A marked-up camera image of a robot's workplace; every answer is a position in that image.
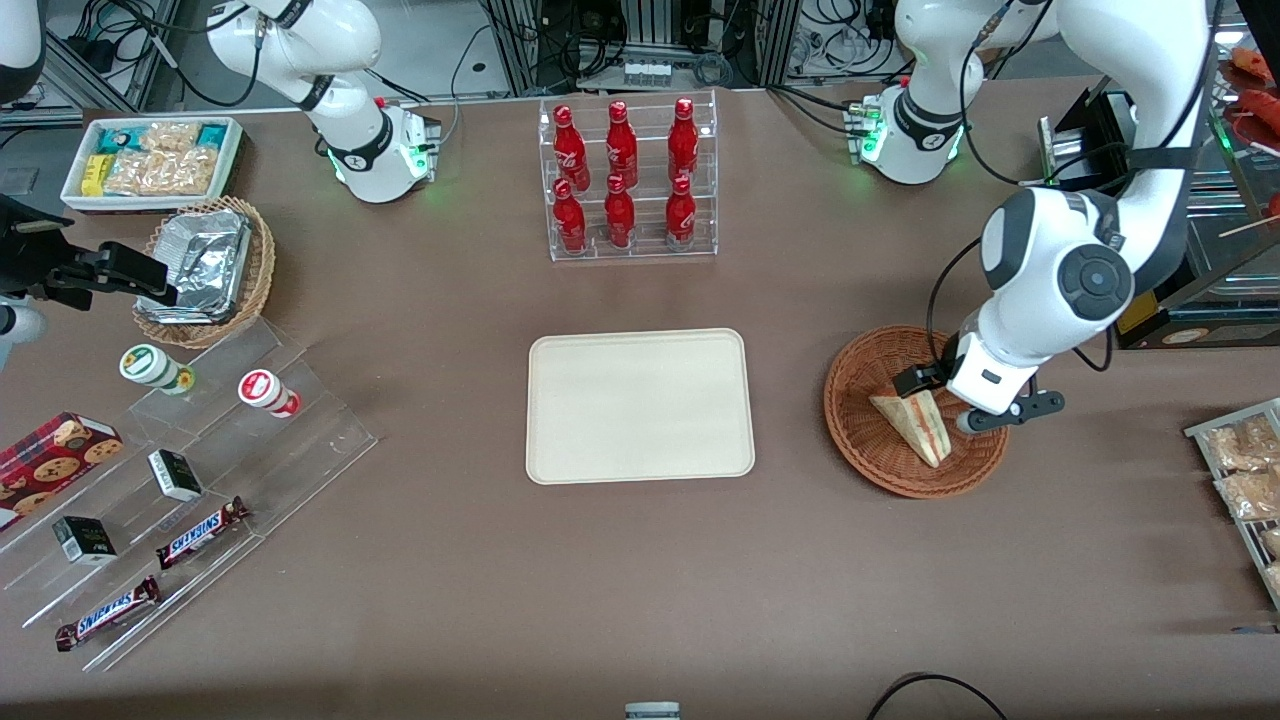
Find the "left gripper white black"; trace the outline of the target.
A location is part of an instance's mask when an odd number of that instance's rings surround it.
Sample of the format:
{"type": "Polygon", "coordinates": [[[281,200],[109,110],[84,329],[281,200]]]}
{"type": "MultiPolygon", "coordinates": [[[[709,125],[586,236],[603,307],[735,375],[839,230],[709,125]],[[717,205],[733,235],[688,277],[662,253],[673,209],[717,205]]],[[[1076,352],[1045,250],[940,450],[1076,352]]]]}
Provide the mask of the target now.
{"type": "Polygon", "coordinates": [[[1034,368],[1000,361],[974,334],[955,334],[945,345],[945,388],[966,405],[955,424],[969,436],[1023,425],[1065,409],[1060,392],[1039,388],[1034,368]]]}

